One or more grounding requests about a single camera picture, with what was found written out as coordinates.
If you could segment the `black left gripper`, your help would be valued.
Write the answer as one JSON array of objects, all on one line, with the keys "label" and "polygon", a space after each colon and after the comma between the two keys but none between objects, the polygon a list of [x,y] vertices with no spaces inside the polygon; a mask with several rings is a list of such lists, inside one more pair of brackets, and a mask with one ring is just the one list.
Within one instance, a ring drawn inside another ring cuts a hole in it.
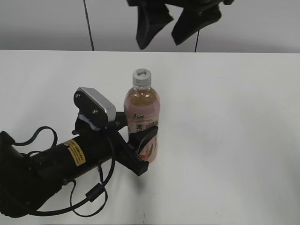
[{"label": "black left gripper", "polygon": [[109,122],[99,131],[78,118],[75,122],[74,141],[80,146],[86,162],[83,167],[89,171],[99,163],[115,160],[140,176],[148,170],[149,163],[138,154],[158,133],[158,126],[152,126],[144,131],[131,133],[126,142],[119,130],[128,125],[125,112],[116,112],[115,120]]}]

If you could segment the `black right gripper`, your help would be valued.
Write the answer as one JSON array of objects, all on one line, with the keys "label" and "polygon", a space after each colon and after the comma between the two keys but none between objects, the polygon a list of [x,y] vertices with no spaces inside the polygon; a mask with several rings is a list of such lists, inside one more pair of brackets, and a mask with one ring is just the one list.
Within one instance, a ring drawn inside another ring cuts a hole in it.
[{"label": "black right gripper", "polygon": [[[219,4],[231,5],[234,0],[127,0],[130,7],[138,6],[136,40],[141,50],[172,20],[166,5],[184,8],[173,30],[172,38],[181,45],[197,31],[221,18]],[[190,9],[206,9],[192,12]]]}]

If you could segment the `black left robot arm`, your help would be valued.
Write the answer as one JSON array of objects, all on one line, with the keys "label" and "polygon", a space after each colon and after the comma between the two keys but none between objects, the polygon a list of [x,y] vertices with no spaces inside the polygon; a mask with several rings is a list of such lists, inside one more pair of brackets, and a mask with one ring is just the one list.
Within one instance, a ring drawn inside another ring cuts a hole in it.
[{"label": "black left robot arm", "polygon": [[[157,125],[132,133],[125,141],[119,131],[127,125],[124,112],[117,112],[109,121],[106,115],[89,118],[78,113],[73,130],[74,138],[58,143],[44,151],[20,153],[19,146],[7,132],[0,134],[0,211],[19,218],[25,215],[54,216],[73,211],[87,202],[107,195],[106,185],[115,164],[120,163],[136,175],[148,170],[149,163],[139,153],[158,133]],[[40,207],[61,188],[76,178],[111,161],[106,177],[101,177],[85,198],[69,207],[54,211],[40,211]]]}]

